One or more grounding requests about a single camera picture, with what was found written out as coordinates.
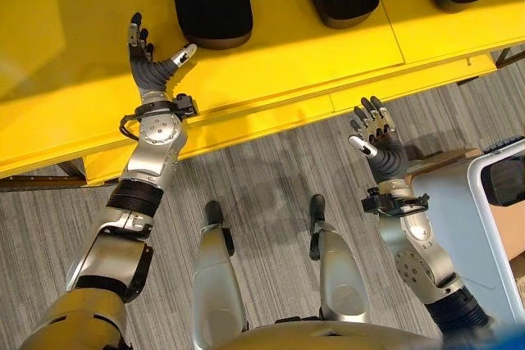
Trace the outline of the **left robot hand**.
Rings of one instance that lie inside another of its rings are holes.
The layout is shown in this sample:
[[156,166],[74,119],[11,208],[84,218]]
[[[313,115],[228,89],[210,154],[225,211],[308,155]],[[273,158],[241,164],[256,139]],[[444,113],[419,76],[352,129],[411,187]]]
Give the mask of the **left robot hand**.
[[127,47],[132,77],[143,97],[150,92],[165,92],[167,81],[197,52],[197,45],[187,43],[165,60],[154,61],[154,45],[148,42],[148,30],[142,28],[142,15],[130,19]]

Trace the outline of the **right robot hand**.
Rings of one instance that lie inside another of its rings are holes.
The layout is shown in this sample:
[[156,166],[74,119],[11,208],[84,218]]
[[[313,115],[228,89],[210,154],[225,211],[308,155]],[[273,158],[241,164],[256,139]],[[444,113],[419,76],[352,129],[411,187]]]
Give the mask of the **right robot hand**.
[[358,120],[350,120],[350,145],[367,158],[377,184],[403,179],[409,160],[390,112],[376,96],[362,98],[361,104],[354,108]]

